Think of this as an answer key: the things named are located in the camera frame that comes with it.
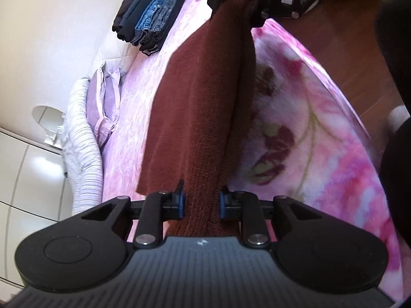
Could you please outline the cream padded headboard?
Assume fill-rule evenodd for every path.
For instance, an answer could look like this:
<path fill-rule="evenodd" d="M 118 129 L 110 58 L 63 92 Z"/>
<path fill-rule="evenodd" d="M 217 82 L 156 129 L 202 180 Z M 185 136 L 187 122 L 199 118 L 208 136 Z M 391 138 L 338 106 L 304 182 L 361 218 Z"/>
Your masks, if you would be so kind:
<path fill-rule="evenodd" d="M 87 75 L 91 78 L 96 70 L 103 68 L 108 72 L 119 70 L 121 77 L 124 79 L 138 54 L 138 47 L 118 39 L 117 33 L 110 30 L 105 35 Z"/>

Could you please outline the white striped rolled duvet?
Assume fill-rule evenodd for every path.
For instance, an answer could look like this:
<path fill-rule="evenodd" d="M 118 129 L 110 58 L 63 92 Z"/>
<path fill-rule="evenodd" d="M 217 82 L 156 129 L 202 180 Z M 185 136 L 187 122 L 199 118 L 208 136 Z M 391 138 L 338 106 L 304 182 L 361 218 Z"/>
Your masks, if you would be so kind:
<path fill-rule="evenodd" d="M 73 215 L 102 202 L 102 157 L 86 118 L 86 95 L 90 80 L 84 76 L 74 83 L 63 123 L 63 160 L 73 192 Z"/>

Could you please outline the pink floral bed blanket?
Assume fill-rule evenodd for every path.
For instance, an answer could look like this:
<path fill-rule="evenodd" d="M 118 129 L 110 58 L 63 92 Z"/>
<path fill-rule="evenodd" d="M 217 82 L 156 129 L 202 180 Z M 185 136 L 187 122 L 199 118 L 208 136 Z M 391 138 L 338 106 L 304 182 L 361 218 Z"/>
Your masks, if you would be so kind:
<path fill-rule="evenodd" d="M 210 17 L 207 0 L 185 0 L 162 49 L 137 54 L 125 76 L 120 115 L 102 151 L 102 199 L 134 200 L 151 106 L 173 52 Z M 287 195 L 366 229 L 389 251 L 381 289 L 405 293 L 405 267 L 387 200 L 357 114 L 309 51 L 274 20 L 252 31 L 256 119 L 229 182 L 261 199 Z"/>

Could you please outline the maroon knitted button vest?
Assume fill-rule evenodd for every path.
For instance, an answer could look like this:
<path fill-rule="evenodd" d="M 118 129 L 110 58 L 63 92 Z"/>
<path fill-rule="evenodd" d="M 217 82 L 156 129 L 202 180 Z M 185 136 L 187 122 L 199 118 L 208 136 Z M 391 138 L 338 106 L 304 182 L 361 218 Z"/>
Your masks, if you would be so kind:
<path fill-rule="evenodd" d="M 171 236 L 238 232 L 218 215 L 219 192 L 238 164 L 256 81 L 251 9 L 226 0 L 172 54 L 155 94 L 137 190 L 146 195 L 183 182 L 185 216 Z"/>

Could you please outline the white wardrobe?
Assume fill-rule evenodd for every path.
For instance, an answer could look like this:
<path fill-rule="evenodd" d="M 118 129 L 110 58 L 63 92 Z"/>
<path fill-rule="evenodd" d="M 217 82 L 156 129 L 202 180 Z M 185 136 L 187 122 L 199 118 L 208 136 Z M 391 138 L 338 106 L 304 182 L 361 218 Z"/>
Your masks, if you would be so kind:
<path fill-rule="evenodd" d="M 1 133 L 1 300 L 23 285 L 15 267 L 20 242 L 71 211 L 62 156 Z"/>

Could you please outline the round white side table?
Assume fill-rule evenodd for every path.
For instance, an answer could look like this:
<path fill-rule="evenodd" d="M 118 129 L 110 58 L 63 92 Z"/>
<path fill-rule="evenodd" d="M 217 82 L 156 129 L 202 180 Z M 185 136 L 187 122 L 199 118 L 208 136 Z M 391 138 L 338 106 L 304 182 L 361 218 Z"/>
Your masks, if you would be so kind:
<path fill-rule="evenodd" d="M 66 115 L 59 109 L 40 105 L 33 108 L 32 116 L 45 132 L 44 143 L 62 149 L 63 124 Z"/>

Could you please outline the stack of folded dark clothes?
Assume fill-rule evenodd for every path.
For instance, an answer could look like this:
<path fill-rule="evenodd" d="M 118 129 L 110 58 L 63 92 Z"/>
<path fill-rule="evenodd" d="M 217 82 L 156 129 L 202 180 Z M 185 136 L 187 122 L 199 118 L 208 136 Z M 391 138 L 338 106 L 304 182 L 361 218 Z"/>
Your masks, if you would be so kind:
<path fill-rule="evenodd" d="M 112 31 L 150 56 L 161 50 L 185 0 L 123 0 Z"/>

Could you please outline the purple pillow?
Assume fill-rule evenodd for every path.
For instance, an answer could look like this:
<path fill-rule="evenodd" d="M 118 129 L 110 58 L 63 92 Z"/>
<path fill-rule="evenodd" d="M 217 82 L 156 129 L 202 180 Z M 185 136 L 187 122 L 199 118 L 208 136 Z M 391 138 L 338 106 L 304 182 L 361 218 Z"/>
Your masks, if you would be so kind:
<path fill-rule="evenodd" d="M 86 119 L 102 149 L 116 128 L 120 117 L 122 70 L 104 62 L 92 76 L 86 95 Z"/>

